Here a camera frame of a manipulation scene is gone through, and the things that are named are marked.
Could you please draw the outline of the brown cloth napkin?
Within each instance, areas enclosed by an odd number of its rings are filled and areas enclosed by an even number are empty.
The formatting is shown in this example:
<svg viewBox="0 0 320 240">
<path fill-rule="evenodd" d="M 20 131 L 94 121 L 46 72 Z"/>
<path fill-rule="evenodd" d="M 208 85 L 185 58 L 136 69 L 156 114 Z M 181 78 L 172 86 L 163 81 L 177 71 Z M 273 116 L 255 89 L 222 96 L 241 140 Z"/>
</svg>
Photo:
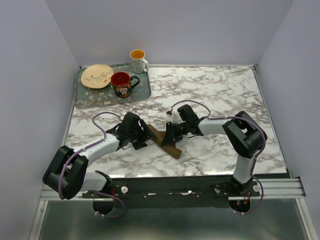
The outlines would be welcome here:
<svg viewBox="0 0 320 240">
<path fill-rule="evenodd" d="M 155 127 L 153 127 L 151 124 L 147 125 L 150 131 L 153 133 L 153 137 L 151 140 L 160 147 L 163 151 L 165 151 L 167 154 L 172 156 L 175 159 L 179 159 L 181 157 L 182 151 L 178 148 L 176 148 L 175 143 L 168 144 L 166 146 L 161 146 L 162 141 L 164 140 L 165 131 L 159 131 Z"/>
</svg>

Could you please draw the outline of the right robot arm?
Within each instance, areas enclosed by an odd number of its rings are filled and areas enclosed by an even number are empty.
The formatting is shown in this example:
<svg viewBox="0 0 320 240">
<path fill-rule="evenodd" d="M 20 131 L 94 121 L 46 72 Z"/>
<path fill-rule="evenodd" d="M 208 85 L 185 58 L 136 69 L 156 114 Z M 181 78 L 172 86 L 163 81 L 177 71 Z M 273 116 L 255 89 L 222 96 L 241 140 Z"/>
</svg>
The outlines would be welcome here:
<svg viewBox="0 0 320 240">
<path fill-rule="evenodd" d="M 166 123 L 161 147 L 175 144 L 184 136 L 226 135 L 237 153 L 236 167 L 231 177 L 230 191 L 241 196 L 253 180 L 257 157 L 262 153 L 268 139 L 262 128 L 245 112 L 235 116 L 199 118 L 192 107 L 185 104 L 177 109 L 181 123 Z"/>
</svg>

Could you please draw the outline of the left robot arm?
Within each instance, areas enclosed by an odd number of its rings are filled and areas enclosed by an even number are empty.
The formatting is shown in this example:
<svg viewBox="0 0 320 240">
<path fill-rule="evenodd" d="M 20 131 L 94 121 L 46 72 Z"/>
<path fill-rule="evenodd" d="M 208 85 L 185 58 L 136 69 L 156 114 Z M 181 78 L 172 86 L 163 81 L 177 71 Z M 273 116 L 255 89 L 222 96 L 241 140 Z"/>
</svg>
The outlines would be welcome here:
<svg viewBox="0 0 320 240">
<path fill-rule="evenodd" d="M 132 112 L 128 112 L 121 123 L 102 133 L 103 136 L 90 143 L 76 148 L 63 145 L 55 153 L 42 182 L 56 191 L 62 200 L 70 200 L 84 191 L 107 197 L 111 191 L 109 177 L 101 172 L 87 172 L 88 166 L 128 144 L 135 150 L 144 148 L 147 141 L 155 137 L 145 121 Z"/>
</svg>

